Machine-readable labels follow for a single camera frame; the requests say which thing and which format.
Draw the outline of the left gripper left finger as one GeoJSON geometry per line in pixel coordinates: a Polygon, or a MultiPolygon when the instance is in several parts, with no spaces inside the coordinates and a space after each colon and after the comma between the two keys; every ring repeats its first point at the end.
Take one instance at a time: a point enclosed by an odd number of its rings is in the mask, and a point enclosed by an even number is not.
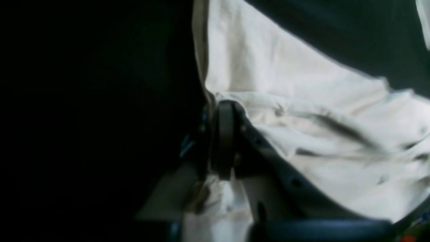
{"type": "Polygon", "coordinates": [[[181,143],[176,164],[157,181],[135,216],[136,242],[210,242],[202,222],[210,196],[208,178],[215,147],[214,107],[206,104],[198,125],[181,143]]]}

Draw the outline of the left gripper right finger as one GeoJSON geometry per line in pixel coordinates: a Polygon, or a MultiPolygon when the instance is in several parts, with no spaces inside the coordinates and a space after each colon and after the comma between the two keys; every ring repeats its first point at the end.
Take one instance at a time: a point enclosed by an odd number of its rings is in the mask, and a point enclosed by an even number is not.
{"type": "Polygon", "coordinates": [[[242,182],[254,221],[248,242],[390,242],[393,225],[357,215],[329,199],[275,151],[243,107],[225,100],[215,112],[213,168],[242,182]]]}

